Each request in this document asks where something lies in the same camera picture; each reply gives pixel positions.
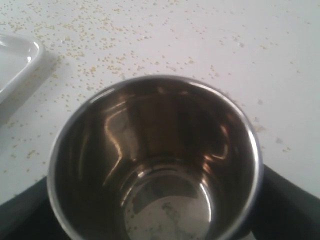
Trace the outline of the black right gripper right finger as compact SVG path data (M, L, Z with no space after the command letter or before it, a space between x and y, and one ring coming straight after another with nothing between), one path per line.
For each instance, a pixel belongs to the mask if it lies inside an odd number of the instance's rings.
M264 166L249 226L257 240L318 240L320 200Z

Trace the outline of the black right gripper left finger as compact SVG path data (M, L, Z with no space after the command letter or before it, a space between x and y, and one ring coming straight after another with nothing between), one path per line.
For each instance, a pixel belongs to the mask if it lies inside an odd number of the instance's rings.
M2 240L61 240L63 229L49 203L47 178L0 205Z

